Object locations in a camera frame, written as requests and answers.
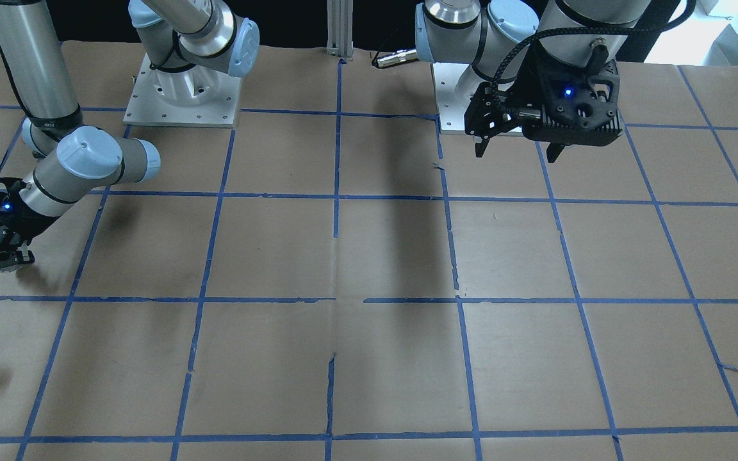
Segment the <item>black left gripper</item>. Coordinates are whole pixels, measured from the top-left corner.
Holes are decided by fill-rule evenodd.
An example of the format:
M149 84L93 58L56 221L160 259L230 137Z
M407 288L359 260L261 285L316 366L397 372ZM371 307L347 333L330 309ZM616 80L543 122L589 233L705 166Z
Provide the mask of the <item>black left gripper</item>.
M508 105L507 93L489 82L480 83L470 97L464 113L464 133L475 137L475 157L482 158L490 138L541 120L541 110L520 105ZM546 161L555 163L567 143L549 143Z

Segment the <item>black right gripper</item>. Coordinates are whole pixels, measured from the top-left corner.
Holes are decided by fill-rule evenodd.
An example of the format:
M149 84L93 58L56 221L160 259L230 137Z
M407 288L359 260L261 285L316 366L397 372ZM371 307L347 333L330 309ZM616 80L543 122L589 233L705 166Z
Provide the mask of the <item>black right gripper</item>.
M11 219L0 227L0 272L13 272L35 263L29 245L47 230L57 216L45 216L29 207L18 207Z

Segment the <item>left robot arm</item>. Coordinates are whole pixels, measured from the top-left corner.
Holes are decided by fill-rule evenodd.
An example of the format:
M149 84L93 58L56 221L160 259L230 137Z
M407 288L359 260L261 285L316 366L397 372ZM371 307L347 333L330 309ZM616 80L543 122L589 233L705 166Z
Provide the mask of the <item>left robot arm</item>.
M541 15L522 1L425 1L415 44L425 62L468 65L477 77L464 132L480 158L490 140L519 129L548 144L604 147L624 133L616 56L630 36L659 35L691 17L696 3L663 24L641 24L648 1L550 1Z

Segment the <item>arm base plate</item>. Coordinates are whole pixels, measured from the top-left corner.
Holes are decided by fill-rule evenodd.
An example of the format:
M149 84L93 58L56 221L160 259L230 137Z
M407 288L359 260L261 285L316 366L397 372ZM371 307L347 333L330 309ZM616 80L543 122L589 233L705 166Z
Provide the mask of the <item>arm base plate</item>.
M464 114L483 79L466 63L432 64L434 96L441 134L465 134Z
M205 67L181 73L153 70L145 55L123 122L144 127L236 125L243 79Z

